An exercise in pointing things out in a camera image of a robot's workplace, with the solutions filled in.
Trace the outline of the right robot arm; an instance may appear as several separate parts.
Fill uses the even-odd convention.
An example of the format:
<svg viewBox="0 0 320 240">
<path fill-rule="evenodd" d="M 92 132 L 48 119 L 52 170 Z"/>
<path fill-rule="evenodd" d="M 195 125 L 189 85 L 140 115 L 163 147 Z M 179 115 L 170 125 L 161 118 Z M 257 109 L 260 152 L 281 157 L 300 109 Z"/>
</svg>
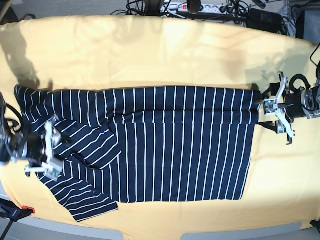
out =
<svg viewBox="0 0 320 240">
<path fill-rule="evenodd" d="M 292 129 L 292 120 L 285 116 L 286 110 L 293 106 L 286 105 L 280 100 L 281 94 L 277 93 L 273 98 L 257 98 L 254 104 L 263 107 L 265 116 L 276 116 L 277 121 L 260 122 L 259 125 L 272 130 L 277 134 L 286 133 L 288 144 L 296 136 Z M 11 105 L 7 104 L 4 97 L 0 96 L 0 164 L 16 163 L 19 160 L 29 162 L 25 167 L 25 175 L 30 173 L 43 173 L 45 177 L 57 181 L 64 167 L 54 153 L 54 147 L 61 143 L 67 143 L 55 124 L 60 119 L 54 114 L 44 122 L 44 133 L 37 136 L 30 133 L 24 125 L 22 115 Z"/>
</svg>

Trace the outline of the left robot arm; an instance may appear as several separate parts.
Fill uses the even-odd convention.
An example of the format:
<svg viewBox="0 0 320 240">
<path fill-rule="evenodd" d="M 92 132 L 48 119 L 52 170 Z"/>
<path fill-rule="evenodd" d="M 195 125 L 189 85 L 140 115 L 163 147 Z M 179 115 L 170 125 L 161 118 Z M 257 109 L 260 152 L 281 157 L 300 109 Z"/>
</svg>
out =
<svg viewBox="0 0 320 240">
<path fill-rule="evenodd" d="M 292 124 L 295 119 L 315 119 L 320 116 L 320 64 L 312 61 L 316 66 L 316 83 L 312 87 L 307 78 L 302 74 L 294 75 L 290 81 L 280 88 L 283 103 L 278 104 L 275 114 L 277 132 L 285 132 L 292 138 L 295 131 Z"/>
</svg>

